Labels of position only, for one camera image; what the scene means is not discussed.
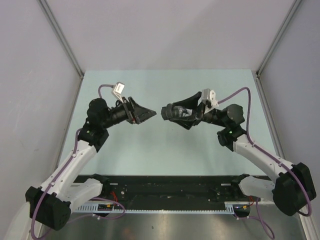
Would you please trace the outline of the right aluminium frame post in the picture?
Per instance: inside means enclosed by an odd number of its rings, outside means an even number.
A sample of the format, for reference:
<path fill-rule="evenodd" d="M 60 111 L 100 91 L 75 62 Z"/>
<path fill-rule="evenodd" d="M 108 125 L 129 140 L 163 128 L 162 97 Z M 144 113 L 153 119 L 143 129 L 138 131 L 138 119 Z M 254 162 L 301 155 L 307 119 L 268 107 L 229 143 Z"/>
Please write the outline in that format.
<path fill-rule="evenodd" d="M 288 27 L 290 26 L 293 18 L 295 17 L 296 13 L 298 12 L 301 5 L 304 3 L 304 0 L 294 0 L 292 5 L 290 6 L 287 14 L 285 15 L 284 20 L 282 21 L 279 29 L 277 30 L 266 54 L 264 55 L 261 63 L 259 64 L 257 70 L 255 71 L 256 76 L 259 78 L 264 69 L 266 68 L 267 64 L 269 63 L 271 57 L 273 56 L 277 46 L 280 44 L 282 38 L 284 37 Z"/>

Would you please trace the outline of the clear elbow fitting with grey nut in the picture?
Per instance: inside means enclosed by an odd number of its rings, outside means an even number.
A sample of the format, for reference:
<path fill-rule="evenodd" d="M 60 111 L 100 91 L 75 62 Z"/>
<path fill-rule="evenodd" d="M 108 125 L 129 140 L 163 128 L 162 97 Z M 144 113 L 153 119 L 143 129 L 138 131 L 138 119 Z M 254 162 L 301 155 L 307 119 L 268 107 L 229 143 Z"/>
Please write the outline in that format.
<path fill-rule="evenodd" d="M 182 106 L 173 106 L 172 104 L 167 105 L 167 116 L 171 118 L 184 118 L 192 115 L 192 110 L 182 107 Z"/>

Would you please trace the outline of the aluminium frame post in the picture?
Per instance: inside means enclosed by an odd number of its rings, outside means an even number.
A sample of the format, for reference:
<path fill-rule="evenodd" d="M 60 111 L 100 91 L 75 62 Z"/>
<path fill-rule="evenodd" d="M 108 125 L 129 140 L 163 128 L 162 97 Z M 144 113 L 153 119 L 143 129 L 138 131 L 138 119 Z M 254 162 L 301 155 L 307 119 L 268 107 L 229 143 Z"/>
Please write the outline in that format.
<path fill-rule="evenodd" d="M 266 54 L 264 55 L 261 63 L 259 64 L 257 70 L 255 71 L 256 76 L 259 78 L 264 69 L 266 68 L 267 64 L 269 63 L 271 57 L 273 56 L 277 46 L 280 44 L 282 38 L 284 37 L 288 27 L 290 26 L 293 18 L 295 17 L 296 13 L 298 12 L 301 5 L 304 3 L 304 0 L 294 0 L 292 5 L 290 6 L 287 14 L 285 15 L 284 20 L 282 21 L 279 29 L 277 30 Z"/>
<path fill-rule="evenodd" d="M 47 0 L 37 0 L 36 1 L 41 8 L 45 18 L 47 19 L 50 27 L 52 28 L 53 33 L 55 34 L 58 42 L 60 43 L 64 53 L 66 54 L 67 58 L 69 59 L 73 69 L 82 80 L 84 77 L 84 71 L 82 70 L 57 18 L 55 17 L 49 3 Z"/>

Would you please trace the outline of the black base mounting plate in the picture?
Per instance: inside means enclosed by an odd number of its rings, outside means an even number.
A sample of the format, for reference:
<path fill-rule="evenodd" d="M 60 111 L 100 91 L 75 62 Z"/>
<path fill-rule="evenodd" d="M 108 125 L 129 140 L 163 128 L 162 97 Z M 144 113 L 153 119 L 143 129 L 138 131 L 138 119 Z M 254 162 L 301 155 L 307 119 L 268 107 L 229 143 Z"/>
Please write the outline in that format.
<path fill-rule="evenodd" d="M 151 202 L 160 204 L 226 202 L 232 204 L 248 204 L 253 209 L 257 196 L 242 193 L 237 183 L 240 176 L 138 176 L 109 175 L 109 196 L 101 196 L 101 200 L 89 202 L 108 202 L 119 204 L 122 208 L 132 202 Z M 238 212 L 248 215 L 250 212 Z"/>

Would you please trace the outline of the dark grey threaded ring nut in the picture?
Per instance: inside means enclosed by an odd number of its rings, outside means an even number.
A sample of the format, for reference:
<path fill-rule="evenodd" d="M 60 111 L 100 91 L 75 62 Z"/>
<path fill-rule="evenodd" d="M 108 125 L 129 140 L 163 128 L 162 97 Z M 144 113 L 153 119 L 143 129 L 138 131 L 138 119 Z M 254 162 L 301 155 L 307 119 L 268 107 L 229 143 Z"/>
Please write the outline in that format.
<path fill-rule="evenodd" d="M 162 119 L 163 119 L 164 121 L 166 121 L 166 120 L 169 119 L 169 117 L 168 117 L 168 115 L 167 115 L 168 110 L 169 110 L 169 109 L 168 109 L 167 106 L 163 106 L 163 107 L 161 108 L 161 117 L 162 117 Z"/>

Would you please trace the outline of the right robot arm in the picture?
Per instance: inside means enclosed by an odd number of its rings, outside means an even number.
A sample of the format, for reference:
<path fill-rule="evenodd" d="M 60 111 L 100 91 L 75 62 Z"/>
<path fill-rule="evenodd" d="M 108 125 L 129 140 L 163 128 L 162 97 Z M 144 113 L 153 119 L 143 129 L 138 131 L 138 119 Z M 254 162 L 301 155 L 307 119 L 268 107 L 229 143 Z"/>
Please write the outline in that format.
<path fill-rule="evenodd" d="M 186 130 L 204 122 L 222 127 L 217 132 L 221 146 L 246 158 L 268 177 L 267 180 L 243 174 L 230 188 L 231 196 L 242 201 L 247 196 L 273 202 L 287 216 L 312 214 L 311 201 L 317 196 L 310 169 L 302 162 L 293 164 L 260 146 L 250 136 L 243 107 L 231 104 L 219 109 L 221 101 L 207 88 L 195 95 L 161 109 L 163 120 L 178 124 Z"/>

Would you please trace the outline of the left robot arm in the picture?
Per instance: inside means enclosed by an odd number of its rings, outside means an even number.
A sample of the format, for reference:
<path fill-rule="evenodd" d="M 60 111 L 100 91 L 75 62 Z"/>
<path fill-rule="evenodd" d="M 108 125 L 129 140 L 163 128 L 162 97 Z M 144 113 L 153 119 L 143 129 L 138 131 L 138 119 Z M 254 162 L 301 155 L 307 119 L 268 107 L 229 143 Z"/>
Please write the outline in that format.
<path fill-rule="evenodd" d="M 62 164 L 40 187 L 31 186 L 25 193 L 30 204 L 31 223 L 39 222 L 53 230 L 62 229 L 72 212 L 87 201 L 110 196 L 110 180 L 93 174 L 84 183 L 71 186 L 85 165 L 100 151 L 109 137 L 108 128 L 128 122 L 141 124 L 157 113 L 137 104 L 132 97 L 117 101 L 115 107 L 108 107 L 103 98 L 93 99 L 86 112 L 82 128 L 75 134 L 74 147 Z"/>

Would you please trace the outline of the left aluminium frame post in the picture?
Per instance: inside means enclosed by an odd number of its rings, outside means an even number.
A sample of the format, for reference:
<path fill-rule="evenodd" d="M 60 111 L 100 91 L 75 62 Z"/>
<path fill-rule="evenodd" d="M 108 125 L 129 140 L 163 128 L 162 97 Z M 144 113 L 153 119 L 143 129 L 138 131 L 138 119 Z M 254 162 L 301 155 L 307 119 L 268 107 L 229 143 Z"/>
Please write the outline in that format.
<path fill-rule="evenodd" d="M 55 17 L 49 3 L 47 0 L 37 0 L 36 1 L 41 8 L 45 18 L 47 19 L 50 27 L 52 28 L 53 33 L 55 34 L 58 42 L 60 43 L 64 53 L 66 54 L 67 58 L 69 59 L 73 69 L 82 80 L 84 77 L 84 71 L 82 70 L 57 18 Z"/>

